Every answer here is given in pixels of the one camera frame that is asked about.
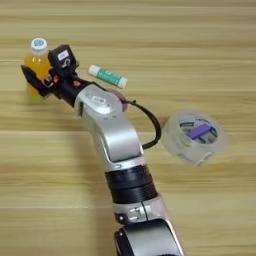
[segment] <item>purple object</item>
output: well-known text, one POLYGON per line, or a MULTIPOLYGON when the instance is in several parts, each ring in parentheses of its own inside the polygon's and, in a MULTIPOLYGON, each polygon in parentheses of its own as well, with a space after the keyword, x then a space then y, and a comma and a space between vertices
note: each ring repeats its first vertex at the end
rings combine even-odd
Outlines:
POLYGON ((206 134, 207 132, 209 132, 211 128, 212 128, 211 126, 204 123, 198 126, 197 128, 193 129, 192 131, 188 132, 187 136, 190 139, 195 140, 201 137, 202 135, 206 134))

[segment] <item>table surface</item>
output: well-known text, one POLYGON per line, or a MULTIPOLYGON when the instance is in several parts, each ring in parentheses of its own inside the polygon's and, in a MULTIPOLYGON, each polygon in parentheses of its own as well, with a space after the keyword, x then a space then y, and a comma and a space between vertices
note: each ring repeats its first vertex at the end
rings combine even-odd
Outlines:
MULTIPOLYGON (((84 78, 91 64, 127 76, 122 93, 162 124, 196 109, 223 125, 228 145, 204 167, 161 144, 145 155, 188 256, 255 255, 255 0, 1 1, 0 255, 115 255, 90 134, 64 102, 25 97, 20 64, 38 36, 70 44, 84 78)), ((142 113, 127 115, 142 142, 154 136, 142 113)))

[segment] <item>white bottle cap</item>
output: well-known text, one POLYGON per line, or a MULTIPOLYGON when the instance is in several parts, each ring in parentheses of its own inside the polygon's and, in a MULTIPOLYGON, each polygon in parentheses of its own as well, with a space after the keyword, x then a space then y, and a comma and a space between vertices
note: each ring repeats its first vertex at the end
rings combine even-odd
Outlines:
POLYGON ((91 65, 89 67, 88 73, 92 76, 97 76, 98 72, 100 70, 100 67, 96 66, 96 65, 91 65))
POLYGON ((124 88, 128 82, 128 79, 126 77, 122 77, 118 83, 118 87, 124 88))
POLYGON ((42 55, 48 51, 47 42, 43 38, 35 38, 31 42, 31 50, 34 54, 42 55))

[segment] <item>black cable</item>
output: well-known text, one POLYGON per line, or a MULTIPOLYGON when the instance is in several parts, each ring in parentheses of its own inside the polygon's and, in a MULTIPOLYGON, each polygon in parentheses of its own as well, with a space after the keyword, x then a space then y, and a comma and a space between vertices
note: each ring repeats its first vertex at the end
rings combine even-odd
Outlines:
POLYGON ((143 149, 148 149, 148 148, 155 146, 158 143, 158 141, 161 139, 161 136, 162 136, 161 125, 160 125, 158 119, 156 118, 156 116, 152 112, 150 112, 148 109, 146 109, 145 107, 139 105, 136 102, 136 100, 134 100, 134 101, 128 101, 128 100, 123 100, 123 99, 120 99, 120 100, 124 104, 130 104, 132 106, 139 108, 142 112, 144 112, 148 116, 148 118, 150 119, 150 121, 152 122, 152 124, 155 127, 156 136, 155 136, 155 139, 142 145, 142 147, 143 147, 143 149))

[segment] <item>wood grain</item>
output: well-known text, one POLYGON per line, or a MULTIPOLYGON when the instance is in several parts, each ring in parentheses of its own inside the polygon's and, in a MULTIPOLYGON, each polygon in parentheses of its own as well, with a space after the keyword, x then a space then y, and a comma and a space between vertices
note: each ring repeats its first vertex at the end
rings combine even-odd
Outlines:
MULTIPOLYGON (((115 255, 86 127, 62 101, 25 99, 20 64, 38 36, 70 44, 87 79, 90 64, 127 76, 122 93, 162 124, 192 108, 224 126, 229 144, 207 166, 161 144, 145 153, 188 256, 255 255, 255 0, 1 1, 0 255, 115 255)), ((142 142, 154 136, 143 114, 127 114, 142 142)))

